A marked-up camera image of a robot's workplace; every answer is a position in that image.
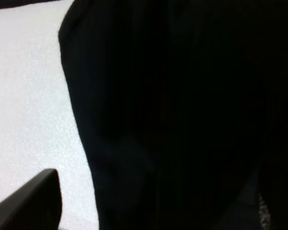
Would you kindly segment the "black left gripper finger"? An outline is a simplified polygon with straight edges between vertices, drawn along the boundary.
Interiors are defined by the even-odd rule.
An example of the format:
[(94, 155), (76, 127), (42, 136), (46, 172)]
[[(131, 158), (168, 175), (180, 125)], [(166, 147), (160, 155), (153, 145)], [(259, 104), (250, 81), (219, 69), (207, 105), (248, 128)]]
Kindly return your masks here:
[(0, 230), (57, 230), (61, 214), (58, 171), (44, 169), (0, 202)]

